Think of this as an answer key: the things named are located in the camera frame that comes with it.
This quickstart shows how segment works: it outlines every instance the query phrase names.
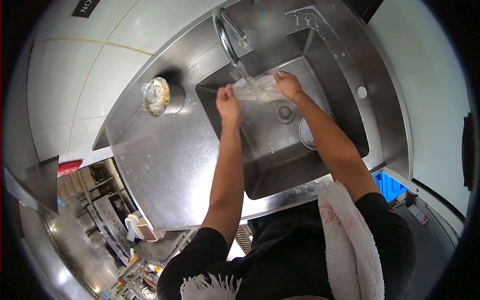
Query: blue crate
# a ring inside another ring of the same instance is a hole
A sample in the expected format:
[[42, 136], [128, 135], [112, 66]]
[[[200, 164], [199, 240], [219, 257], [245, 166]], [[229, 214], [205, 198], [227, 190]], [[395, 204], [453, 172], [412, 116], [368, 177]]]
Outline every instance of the blue crate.
[[385, 173], [379, 173], [373, 179], [387, 202], [396, 199], [407, 190], [406, 187]]

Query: stainless steel sink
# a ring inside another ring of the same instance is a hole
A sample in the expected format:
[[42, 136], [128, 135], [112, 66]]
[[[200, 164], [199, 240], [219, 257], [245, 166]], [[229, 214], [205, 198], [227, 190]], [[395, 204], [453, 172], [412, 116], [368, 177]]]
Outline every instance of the stainless steel sink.
[[[359, 109], [341, 68], [324, 40], [313, 28], [287, 36], [277, 51], [251, 51], [241, 56], [247, 72], [261, 77], [271, 70], [297, 76], [304, 91], [353, 141], [362, 157], [369, 146]], [[220, 115], [215, 97], [219, 87], [234, 83], [228, 64], [200, 81], [195, 91], [220, 137]], [[264, 198], [304, 184], [329, 173], [316, 151], [300, 141], [298, 126], [302, 114], [287, 100], [268, 103], [240, 103], [245, 191], [250, 199]]]

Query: drain cover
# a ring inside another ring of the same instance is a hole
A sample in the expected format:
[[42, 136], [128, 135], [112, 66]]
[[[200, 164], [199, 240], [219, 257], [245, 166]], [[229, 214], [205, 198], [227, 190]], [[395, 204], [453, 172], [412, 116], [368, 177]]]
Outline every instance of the drain cover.
[[288, 124], [295, 119], [295, 108], [293, 104], [282, 101], [275, 106], [275, 119], [282, 124]]

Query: faucet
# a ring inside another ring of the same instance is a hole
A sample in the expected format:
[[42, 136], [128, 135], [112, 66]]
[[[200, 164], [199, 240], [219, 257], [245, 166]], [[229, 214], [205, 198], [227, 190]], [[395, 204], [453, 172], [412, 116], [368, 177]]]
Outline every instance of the faucet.
[[225, 51], [230, 63], [233, 66], [238, 66], [240, 63], [240, 59], [233, 50], [232, 43], [228, 39], [227, 31], [225, 30], [225, 26], [223, 22], [225, 21], [233, 30], [236, 35], [240, 35], [240, 46], [247, 47], [249, 46], [247, 38], [245, 37], [245, 33], [239, 29], [239, 27], [232, 21], [226, 9], [221, 6], [216, 6], [212, 10], [212, 20], [213, 25], [215, 27], [216, 34], [220, 39], [220, 43], [222, 44], [222, 48]]

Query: plastic bag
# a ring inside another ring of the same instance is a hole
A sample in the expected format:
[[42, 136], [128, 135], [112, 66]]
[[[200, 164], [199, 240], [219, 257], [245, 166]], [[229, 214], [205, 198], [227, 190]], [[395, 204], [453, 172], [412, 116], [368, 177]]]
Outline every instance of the plastic bag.
[[233, 92], [239, 101], [270, 102], [287, 99], [277, 88], [272, 75], [256, 79], [252, 84], [245, 79], [238, 80], [233, 85]]
[[145, 98], [150, 102], [148, 109], [155, 115], [161, 115], [170, 101], [170, 89], [162, 77], [155, 77], [140, 88]]

